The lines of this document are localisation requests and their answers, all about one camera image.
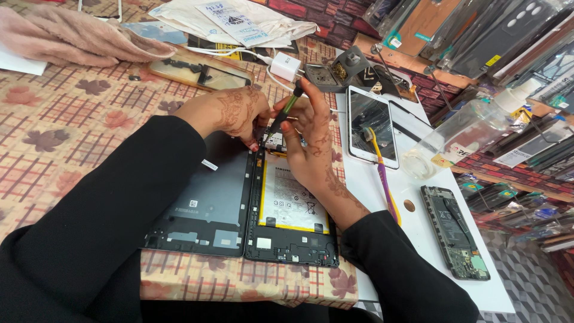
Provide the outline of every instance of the white plastic bag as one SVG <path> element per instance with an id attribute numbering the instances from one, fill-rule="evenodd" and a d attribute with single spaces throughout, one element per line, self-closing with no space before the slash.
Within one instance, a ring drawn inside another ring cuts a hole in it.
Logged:
<path id="1" fill-rule="evenodd" d="M 233 37 L 195 8 L 196 5 L 212 1 L 172 0 L 153 9 L 149 15 L 174 28 L 214 43 L 240 45 Z M 287 47 L 291 45 L 292 40 L 320 30 L 314 22 L 295 21 L 255 2 L 248 0 L 226 1 L 272 37 L 272 40 L 260 44 L 258 47 Z"/>

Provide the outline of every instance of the screwdriver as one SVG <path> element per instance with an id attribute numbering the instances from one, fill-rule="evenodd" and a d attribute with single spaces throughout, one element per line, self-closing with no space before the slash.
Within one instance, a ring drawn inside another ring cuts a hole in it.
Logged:
<path id="1" fill-rule="evenodd" d="M 281 111 L 277 115 L 277 118 L 275 118 L 275 120 L 271 124 L 271 127 L 269 127 L 269 134 L 267 135 L 267 139 L 265 139 L 265 142 L 263 142 L 262 145 L 263 147 L 265 147 L 265 144 L 267 143 L 269 138 L 271 138 L 272 135 L 276 134 L 279 131 L 280 124 L 287 119 L 287 117 L 289 116 L 289 112 L 291 111 L 291 107 L 295 104 L 295 102 L 297 102 L 297 99 L 299 99 L 302 95 L 303 95 L 303 88 L 301 87 L 301 80 L 297 80 L 295 82 L 295 89 L 293 90 L 293 95 L 291 96 L 287 104 L 283 107 L 283 109 L 281 109 Z"/>

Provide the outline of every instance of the white charger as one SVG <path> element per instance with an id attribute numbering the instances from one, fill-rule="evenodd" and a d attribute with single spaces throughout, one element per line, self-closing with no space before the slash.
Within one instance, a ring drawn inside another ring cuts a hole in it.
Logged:
<path id="1" fill-rule="evenodd" d="M 292 82 L 300 66 L 300 60 L 279 52 L 271 62 L 271 73 Z"/>

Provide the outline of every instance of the table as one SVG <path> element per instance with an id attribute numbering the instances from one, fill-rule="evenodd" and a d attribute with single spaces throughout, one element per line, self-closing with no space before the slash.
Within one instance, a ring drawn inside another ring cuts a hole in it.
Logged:
<path id="1" fill-rule="evenodd" d="M 408 76 L 405 74 L 393 70 L 392 72 L 408 79 Z M 384 94 L 382 97 L 396 101 L 418 118 L 428 122 L 420 103 L 398 99 L 397 97 L 389 94 Z M 347 105 L 345 100 L 345 94 L 336 94 L 337 107 L 339 110 L 346 110 Z M 424 138 L 426 134 L 432 131 L 430 126 L 423 124 L 410 114 L 405 113 L 403 110 L 392 105 L 391 116 L 394 122 L 400 124 L 420 138 Z M 345 138 L 347 138 L 346 115 L 339 113 L 338 119 L 342 138 L 342 155 L 345 164 L 347 188 L 370 211 L 374 212 L 387 209 L 383 186 L 379 179 L 376 165 L 368 164 L 349 156 L 347 148 L 348 140 L 345 140 Z M 395 130 L 395 140 L 399 156 L 416 144 L 416 141 L 397 130 Z M 472 300 L 476 303 L 479 310 L 496 313 L 515 313 L 513 304 L 505 290 L 500 276 L 498 275 L 494 262 L 486 249 L 484 241 L 482 240 L 478 228 L 474 223 L 474 219 L 465 203 L 459 204 L 460 209 L 472 236 L 475 238 L 478 250 L 482 254 L 482 258 L 490 272 L 491 279 L 487 282 L 457 280 L 452 276 L 450 270 L 447 269 L 447 266 L 444 263 L 439 244 L 432 232 L 432 226 L 429 222 L 426 208 L 421 197 L 420 187 L 427 185 L 450 189 L 458 201 L 463 201 L 464 198 L 452 173 L 446 170 L 440 175 L 425 181 L 412 178 L 403 172 L 400 167 L 398 170 L 387 168 L 386 173 L 389 189 L 393 194 L 393 198 L 395 199 L 401 214 L 401 228 L 405 231 L 417 252 L 431 265 L 465 289 Z M 403 201 L 407 199 L 414 204 L 414 212 L 409 212 L 404 207 Z M 356 272 L 359 287 L 359 300 L 378 301 L 377 293 L 374 290 L 369 277 L 359 270 L 356 270 Z"/>
<path id="2" fill-rule="evenodd" d="M 123 22 L 153 21 L 146 10 L 162 1 L 146 6 L 140 0 L 123 1 Z M 25 15 L 32 2 L 7 0 L 1 5 Z M 76 1 L 42 4 L 77 10 Z M 117 0 L 84 0 L 83 6 L 96 13 L 117 12 Z M 298 40 L 298 47 L 298 55 L 289 55 L 304 63 L 327 63 L 336 57 L 335 48 L 307 37 Z M 265 74 L 265 66 L 227 61 L 256 75 L 254 87 L 270 105 L 289 95 Z M 141 81 L 129 80 L 129 75 Z M 169 108 L 174 111 L 204 93 L 129 62 L 109 68 L 49 64 L 42 76 L 0 71 L 0 241 L 38 221 L 151 116 L 166 115 Z M 334 94 L 325 94 L 325 99 L 336 107 Z M 329 128 L 333 147 L 340 151 L 335 119 Z M 34 141 L 37 134 L 55 140 Z M 334 154 L 333 161 L 333 170 L 344 181 L 341 157 Z M 355 267 L 343 258 L 339 268 L 320 268 L 143 250 L 141 298 L 274 300 L 288 306 L 312 302 L 348 309 L 358 293 Z"/>

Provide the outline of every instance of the purple toothbrush handle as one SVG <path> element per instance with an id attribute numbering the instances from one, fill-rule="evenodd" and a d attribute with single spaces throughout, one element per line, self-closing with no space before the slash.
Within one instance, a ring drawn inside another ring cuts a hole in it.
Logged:
<path id="1" fill-rule="evenodd" d="M 383 189 L 385 191 L 385 197 L 387 199 L 387 205 L 389 208 L 389 212 L 391 213 L 391 215 L 395 219 L 395 222 L 398 223 L 397 213 L 395 212 L 395 209 L 393 207 L 393 202 L 391 200 L 391 193 L 389 192 L 389 184 L 386 181 L 387 172 L 385 170 L 385 165 L 379 163 L 379 166 L 377 167 L 377 169 L 379 171 L 379 177 L 381 178 L 381 183 L 383 183 Z"/>

